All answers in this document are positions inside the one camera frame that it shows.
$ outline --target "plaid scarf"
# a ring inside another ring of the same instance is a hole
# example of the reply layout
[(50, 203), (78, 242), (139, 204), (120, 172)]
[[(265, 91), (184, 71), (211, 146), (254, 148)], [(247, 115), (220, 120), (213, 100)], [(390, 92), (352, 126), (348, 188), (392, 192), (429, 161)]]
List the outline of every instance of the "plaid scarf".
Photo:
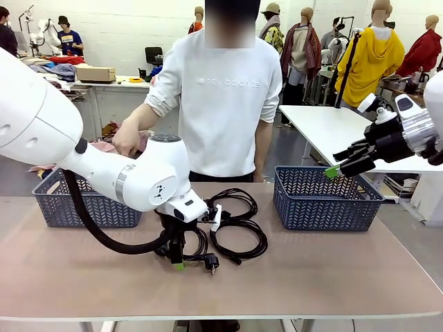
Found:
[(274, 15), (270, 18), (269, 21), (267, 21), (266, 25), (264, 26), (262, 32), (258, 35), (260, 39), (264, 39), (266, 37), (266, 34), (268, 33), (268, 30), (272, 28), (273, 26), (280, 26), (280, 16)]
[[(300, 23), (296, 24), (288, 31), (280, 64), (282, 66), (283, 79), (288, 77), (289, 62), (293, 48), (293, 33), (300, 27)], [(306, 44), (305, 44), (306, 60), (307, 60), (307, 79), (312, 80), (321, 69), (321, 45), (318, 40), (316, 31), (312, 24), (308, 25)]]

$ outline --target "beige shirt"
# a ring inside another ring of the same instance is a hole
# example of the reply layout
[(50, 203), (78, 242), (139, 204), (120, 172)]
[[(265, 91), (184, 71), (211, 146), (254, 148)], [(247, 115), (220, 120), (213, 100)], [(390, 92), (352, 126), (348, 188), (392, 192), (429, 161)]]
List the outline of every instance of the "beige shirt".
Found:
[(307, 26), (303, 26), (302, 28), (297, 28), (293, 33), (291, 63), (292, 66), (301, 73), (307, 72), (307, 60), (305, 53), (307, 30)]

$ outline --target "yellow hoodie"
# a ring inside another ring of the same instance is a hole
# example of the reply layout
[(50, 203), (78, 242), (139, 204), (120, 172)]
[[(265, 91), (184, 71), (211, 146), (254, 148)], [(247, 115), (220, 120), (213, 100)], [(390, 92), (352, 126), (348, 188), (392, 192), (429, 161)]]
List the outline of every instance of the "yellow hoodie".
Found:
[[(338, 79), (335, 86), (337, 91), (341, 89), (353, 43), (354, 40), (351, 41), (338, 65)], [(379, 40), (375, 37), (373, 29), (366, 28), (357, 44), (343, 100), (350, 106), (360, 106), (370, 93), (375, 93), (380, 79), (393, 74), (403, 60), (404, 46), (394, 30), (391, 30), (389, 40)]]

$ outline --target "navy t-shirt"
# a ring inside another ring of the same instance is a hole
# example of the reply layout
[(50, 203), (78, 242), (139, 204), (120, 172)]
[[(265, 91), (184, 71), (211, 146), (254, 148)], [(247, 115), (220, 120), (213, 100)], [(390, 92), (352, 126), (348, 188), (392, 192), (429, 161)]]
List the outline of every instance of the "navy t-shirt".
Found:
[(72, 55), (83, 55), (83, 50), (79, 50), (78, 48), (72, 47), (72, 44), (83, 44), (80, 35), (76, 33), (74, 30), (69, 31), (68, 33), (62, 31), (58, 32), (58, 39), (62, 42), (62, 53), (63, 55), (68, 55), (68, 50), (71, 51)]

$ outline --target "blue basket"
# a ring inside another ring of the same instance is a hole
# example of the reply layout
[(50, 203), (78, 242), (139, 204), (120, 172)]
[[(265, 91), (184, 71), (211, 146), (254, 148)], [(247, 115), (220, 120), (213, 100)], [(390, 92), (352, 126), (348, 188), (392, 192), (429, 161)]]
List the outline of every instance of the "blue basket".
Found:
[(274, 203), (284, 228), (367, 232), (384, 198), (362, 176), (331, 180), (326, 169), (275, 168)]
[[(76, 177), (84, 204), (99, 227), (134, 228), (138, 225), (141, 212), (108, 199), (94, 191), (84, 178), (78, 175)], [(49, 227), (84, 227), (75, 211), (74, 202), (60, 168), (48, 175), (33, 190), (33, 195)]]

